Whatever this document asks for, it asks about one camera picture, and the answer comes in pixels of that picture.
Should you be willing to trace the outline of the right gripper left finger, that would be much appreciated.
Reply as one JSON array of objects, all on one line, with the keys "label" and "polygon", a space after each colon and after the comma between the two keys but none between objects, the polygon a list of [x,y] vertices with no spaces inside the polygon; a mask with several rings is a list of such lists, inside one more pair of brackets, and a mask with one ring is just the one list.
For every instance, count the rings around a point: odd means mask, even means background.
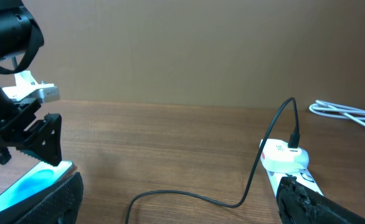
[{"label": "right gripper left finger", "polygon": [[75,224],[83,200],[79,172],[0,212],[0,224]]}]

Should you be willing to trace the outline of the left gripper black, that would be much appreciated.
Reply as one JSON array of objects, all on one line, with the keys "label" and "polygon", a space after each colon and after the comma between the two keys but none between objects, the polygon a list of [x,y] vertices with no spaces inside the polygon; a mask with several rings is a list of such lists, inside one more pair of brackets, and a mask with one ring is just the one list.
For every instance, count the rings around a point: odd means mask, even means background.
[{"label": "left gripper black", "polygon": [[47,114],[35,121],[35,112],[41,107],[39,100],[26,98],[19,103],[0,100],[0,165],[11,160],[8,146],[52,166],[62,161],[60,134],[62,117]]}]

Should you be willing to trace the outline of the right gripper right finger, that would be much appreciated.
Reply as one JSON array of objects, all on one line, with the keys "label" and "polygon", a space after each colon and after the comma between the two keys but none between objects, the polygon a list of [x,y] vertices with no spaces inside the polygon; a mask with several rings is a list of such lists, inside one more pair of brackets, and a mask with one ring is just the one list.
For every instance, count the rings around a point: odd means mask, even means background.
[{"label": "right gripper right finger", "polygon": [[365,224],[365,218],[296,181],[282,177],[276,195],[283,224]]}]

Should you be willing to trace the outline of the teal screen smartphone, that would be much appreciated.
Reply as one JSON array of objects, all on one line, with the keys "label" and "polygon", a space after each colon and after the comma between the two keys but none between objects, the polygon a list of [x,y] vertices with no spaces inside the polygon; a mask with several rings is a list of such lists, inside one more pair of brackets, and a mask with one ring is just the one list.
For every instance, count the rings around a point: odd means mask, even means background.
[{"label": "teal screen smartphone", "polygon": [[58,166],[39,162],[0,195],[0,212],[50,187],[72,168],[72,161],[61,161]]}]

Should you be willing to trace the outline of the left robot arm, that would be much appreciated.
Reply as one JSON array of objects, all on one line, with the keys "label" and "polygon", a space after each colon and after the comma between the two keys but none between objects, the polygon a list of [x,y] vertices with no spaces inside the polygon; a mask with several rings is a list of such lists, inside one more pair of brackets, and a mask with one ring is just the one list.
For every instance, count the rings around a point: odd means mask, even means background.
[{"label": "left robot arm", "polygon": [[53,83],[37,82],[28,70],[44,36],[21,0],[0,0],[0,164],[10,147],[52,166],[62,160],[60,114],[36,118],[43,103],[57,101]]}]

